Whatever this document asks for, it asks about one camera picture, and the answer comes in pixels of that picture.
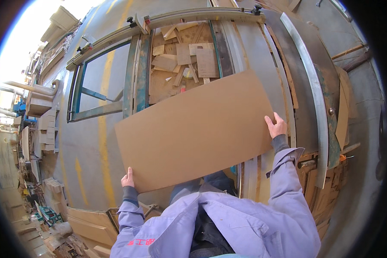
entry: yellow painted line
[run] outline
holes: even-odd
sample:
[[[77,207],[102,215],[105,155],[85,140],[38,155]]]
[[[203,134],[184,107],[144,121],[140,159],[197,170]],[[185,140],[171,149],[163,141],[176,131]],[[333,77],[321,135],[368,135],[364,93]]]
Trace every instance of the yellow painted line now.
[[[62,94],[62,99],[60,100],[60,114],[63,114],[63,107],[64,107],[64,95]],[[62,176],[63,176],[63,183],[64,183],[64,188],[66,190],[67,194],[67,199],[69,200],[69,206],[73,207],[72,203],[72,197],[70,196],[70,191],[69,191],[69,186],[67,183],[67,174],[66,174],[66,168],[64,166],[64,160],[63,160],[63,149],[62,149],[62,123],[61,121],[59,122],[59,128],[57,134],[59,135],[59,154],[58,157],[60,159],[60,167],[62,170]]]
[[[83,182],[82,182],[82,168],[80,167],[79,160],[76,157],[75,169],[77,173],[77,180],[79,181],[80,191],[82,192],[82,197],[85,205],[89,205],[88,199],[86,198],[86,193],[84,191]]]
[[[122,27],[122,24],[125,22],[127,18],[127,13],[129,12],[129,8],[132,5],[133,0],[128,0],[126,3],[124,12],[118,22],[118,29]],[[105,96],[108,95],[109,90],[109,80],[111,78],[111,69],[115,56],[115,50],[107,53],[106,63],[103,69],[102,76],[102,84],[100,88],[100,94]],[[106,101],[99,100],[99,106],[106,105]],[[109,157],[108,157],[108,144],[107,144],[107,126],[106,126],[106,117],[99,116],[98,118],[98,139],[99,139],[99,153],[100,153],[100,164],[101,171],[103,176],[103,186],[105,188],[105,194],[108,199],[109,207],[116,207],[115,203],[115,195],[112,187],[112,179],[110,174],[110,166],[109,166]]]
[[[106,12],[106,14],[108,14],[108,13],[111,11],[112,7],[114,6],[114,4],[115,4],[117,1],[118,1],[118,0],[114,0],[114,1],[112,2],[112,4],[110,5],[108,11]]]

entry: table saw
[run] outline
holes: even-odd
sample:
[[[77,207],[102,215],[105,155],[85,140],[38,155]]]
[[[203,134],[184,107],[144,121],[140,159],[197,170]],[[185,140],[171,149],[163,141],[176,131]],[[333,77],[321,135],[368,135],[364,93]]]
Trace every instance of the table saw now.
[[[286,118],[289,145],[304,147],[304,156],[317,167],[316,186],[324,187],[327,170],[340,164],[337,127],[340,80],[315,27],[261,6],[251,8],[192,8],[154,17],[135,14],[129,25],[89,42],[66,69],[73,71],[67,122],[122,112],[123,118],[150,104],[152,48],[155,30],[179,23],[206,21],[214,44],[220,77],[247,69],[256,71],[272,108]],[[123,91],[109,104],[80,111],[80,96],[106,101],[83,85],[87,64],[130,45]],[[273,151],[238,164],[240,197],[259,200],[261,174],[270,170]]]

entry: brown cardboard panel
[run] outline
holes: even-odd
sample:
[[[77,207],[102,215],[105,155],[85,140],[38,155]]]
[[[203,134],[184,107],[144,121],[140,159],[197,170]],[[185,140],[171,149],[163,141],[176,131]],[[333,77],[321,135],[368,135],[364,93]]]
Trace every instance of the brown cardboard panel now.
[[[198,62],[198,77],[219,78],[219,70],[215,50],[196,49],[196,59]]]
[[[152,65],[159,66],[160,68],[164,68],[169,71],[173,71],[177,65],[176,60],[172,60],[163,56],[156,56],[152,61]]]
[[[178,65],[190,64],[191,55],[189,54],[189,44],[188,43],[177,44],[176,55],[178,57]]]
[[[253,70],[214,80],[115,124],[124,167],[149,192],[186,182],[271,149],[273,111]]]

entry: concrete floor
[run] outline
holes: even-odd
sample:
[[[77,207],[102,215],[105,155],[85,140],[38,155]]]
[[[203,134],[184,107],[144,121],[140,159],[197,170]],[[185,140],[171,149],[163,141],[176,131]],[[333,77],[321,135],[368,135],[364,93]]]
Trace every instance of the concrete floor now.
[[[56,124],[59,132],[56,142],[59,153],[46,155],[41,163],[42,172],[52,175],[60,182],[64,182],[66,194],[72,207],[104,210],[120,205],[122,190],[120,179],[124,176],[124,167],[119,155],[114,123],[121,120],[121,114],[112,114],[99,118],[67,124],[66,106],[68,90],[72,73],[65,70],[67,60],[75,54],[77,46],[84,46],[83,34],[90,34],[98,39],[125,24],[128,16],[154,15],[177,9],[206,6],[206,0],[173,0],[166,5],[160,1],[122,0],[114,3],[105,1],[93,8],[83,20],[76,37],[64,59],[53,68],[46,78],[45,85],[49,85],[55,78],[62,81],[61,88],[55,97],[54,106],[60,109]],[[320,36],[330,55],[349,49],[359,44],[359,37],[338,10],[329,2],[323,1],[321,7],[315,6],[317,0],[301,1],[297,15],[303,21],[311,21],[319,28]],[[238,3],[240,7],[251,7],[254,2],[244,0]],[[89,65],[85,76],[85,85],[114,98],[122,89],[128,46],[117,49],[112,54],[104,55]],[[359,50],[345,58],[361,54]],[[351,59],[337,61],[335,64],[343,66]],[[375,177],[378,149],[378,120],[382,96],[380,94],[376,75],[370,63],[366,63],[349,74],[356,98],[359,117],[351,119],[350,143],[361,142],[350,161],[351,174],[348,184],[341,192],[330,223],[330,228],[323,240],[323,247],[319,257],[341,257],[361,230],[377,195],[379,182]],[[100,105],[98,100],[82,96],[81,110]],[[147,204],[156,202],[160,206],[167,206],[171,187],[140,195],[140,200]],[[346,223],[352,222],[350,232]]]

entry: metal rail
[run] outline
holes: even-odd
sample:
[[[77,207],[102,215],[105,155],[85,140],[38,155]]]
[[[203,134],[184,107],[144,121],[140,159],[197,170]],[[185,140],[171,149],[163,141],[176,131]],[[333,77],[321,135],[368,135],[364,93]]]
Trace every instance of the metal rail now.
[[[315,105],[315,115],[317,118],[317,130],[318,130],[318,161],[317,161],[317,178],[315,185],[320,189],[324,188],[325,176],[328,170],[328,148],[329,148],[329,134],[328,134],[328,120],[327,112],[324,102],[324,96],[321,89],[320,81],[315,70],[314,63],[308,52],[303,39],[299,35],[294,24],[290,18],[283,13],[281,15],[281,21],[290,34],[297,47],[298,53],[303,61],[305,71],[307,72],[308,80],[310,82],[312,96]]]

